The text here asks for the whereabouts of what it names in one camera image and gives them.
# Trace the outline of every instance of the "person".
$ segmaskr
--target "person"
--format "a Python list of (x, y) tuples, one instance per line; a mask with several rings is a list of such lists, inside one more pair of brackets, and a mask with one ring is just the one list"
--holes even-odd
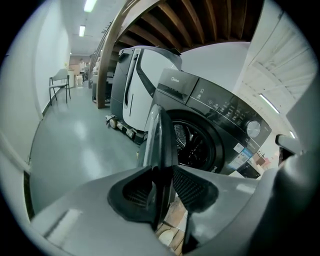
[(86, 67), (86, 63), (81, 58), (80, 59), (80, 63), (79, 63), (79, 70), (80, 70), (80, 74), (82, 75), (82, 80), (83, 81), (85, 80), (85, 67)]
[(97, 69), (99, 69), (99, 66), (100, 66), (100, 57), (98, 57), (98, 60), (96, 61), (95, 66), (96, 66)]

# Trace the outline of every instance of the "fluorescent light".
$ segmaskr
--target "fluorescent light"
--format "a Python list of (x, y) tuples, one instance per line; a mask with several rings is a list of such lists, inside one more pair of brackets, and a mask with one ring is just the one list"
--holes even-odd
[(279, 110), (278, 110), (274, 105), (272, 105), (272, 103), (271, 103), (265, 96), (263, 96), (262, 94), (259, 94), (259, 95), (260, 95), (260, 97), (261, 97), (262, 99), (265, 100), (266, 103), (269, 104), (269, 106), (270, 106), (271, 108), (273, 108), (273, 110), (274, 110), (275, 112), (277, 112), (278, 114), (280, 114)]
[(296, 138), (292, 131), (290, 131), (290, 134), (291, 134), (292, 138), (294, 138), (294, 139)]
[(86, 13), (91, 13), (95, 7), (96, 1), (97, 0), (86, 0), (85, 5), (84, 5), (84, 11)]
[(83, 37), (85, 35), (86, 26), (80, 26), (79, 36)]

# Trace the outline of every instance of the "metal chair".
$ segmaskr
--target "metal chair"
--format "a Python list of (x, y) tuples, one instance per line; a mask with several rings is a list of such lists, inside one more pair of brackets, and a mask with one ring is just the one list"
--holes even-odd
[[(64, 79), (66, 79), (66, 84), (54, 85), (54, 81), (59, 81), (59, 80), (64, 80)], [(58, 101), (57, 96), (56, 96), (55, 88), (63, 88), (63, 87), (65, 87), (65, 100), (66, 100), (66, 103), (68, 104), (68, 89), (69, 89), (69, 98), (70, 98), (70, 100), (71, 100), (71, 96), (70, 96), (69, 75), (68, 75), (68, 71), (65, 68), (60, 69), (58, 71), (58, 73), (56, 73), (55, 76), (52, 76), (52, 77), (49, 78), (50, 106), (52, 106), (51, 89), (53, 89), (54, 97), (55, 97), (56, 101)]]

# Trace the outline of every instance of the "hallway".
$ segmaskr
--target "hallway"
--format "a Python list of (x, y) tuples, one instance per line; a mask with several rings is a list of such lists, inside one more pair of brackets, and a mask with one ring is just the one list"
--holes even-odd
[(64, 89), (45, 113), (31, 150), (30, 192), (35, 214), (68, 191), (136, 167), (139, 146), (105, 124), (88, 88)]

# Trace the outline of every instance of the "wooden ceiling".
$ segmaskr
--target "wooden ceiling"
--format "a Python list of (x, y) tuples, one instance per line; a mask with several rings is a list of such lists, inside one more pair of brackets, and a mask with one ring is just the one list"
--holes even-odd
[(225, 42), (250, 42), (263, 0), (166, 0), (142, 13), (115, 42), (109, 70), (118, 52), (133, 46), (188, 50)]

